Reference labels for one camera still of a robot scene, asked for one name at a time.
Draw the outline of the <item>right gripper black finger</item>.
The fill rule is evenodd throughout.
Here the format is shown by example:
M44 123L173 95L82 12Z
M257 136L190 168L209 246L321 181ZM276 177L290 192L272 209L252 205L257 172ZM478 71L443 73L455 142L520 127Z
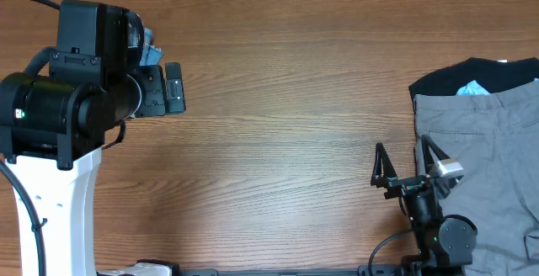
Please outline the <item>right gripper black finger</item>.
M437 144L431 139L429 135L422 135L420 137L421 150L424 159L425 174L428 174L430 167L434 162L450 158L444 151L442 151Z
M375 161L371 175L371 186L387 188L389 183L398 178L391 159L381 142L376 144Z

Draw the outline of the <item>light blue denim jeans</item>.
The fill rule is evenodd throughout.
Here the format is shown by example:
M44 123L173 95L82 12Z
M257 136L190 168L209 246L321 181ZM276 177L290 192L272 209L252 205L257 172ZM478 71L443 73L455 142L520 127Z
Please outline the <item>light blue denim jeans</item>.
M153 44L153 32L149 28L144 29L144 45L140 60L141 66L155 66L162 59L162 49Z

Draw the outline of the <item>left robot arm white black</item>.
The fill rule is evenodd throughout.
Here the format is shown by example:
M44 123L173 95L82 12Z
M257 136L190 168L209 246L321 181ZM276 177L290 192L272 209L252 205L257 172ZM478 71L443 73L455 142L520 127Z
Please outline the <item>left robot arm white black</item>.
M150 61L137 13L64 0L56 44L1 82L1 172L16 199L25 275L95 275L93 201L105 136L181 114L181 67Z

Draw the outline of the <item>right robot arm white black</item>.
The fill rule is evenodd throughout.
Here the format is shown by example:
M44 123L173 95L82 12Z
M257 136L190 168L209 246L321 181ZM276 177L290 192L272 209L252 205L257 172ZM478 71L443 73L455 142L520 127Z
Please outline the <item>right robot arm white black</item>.
M384 145L376 144L371 185L384 188L386 199L398 199L410 228L380 242L367 264L369 275L463 275L472 263L478 228L462 215L445 215L440 201L449 196L463 177L463 167L428 135L419 141L425 173L399 178ZM402 257L398 265L375 267L375 255L389 242L414 235L418 253Z

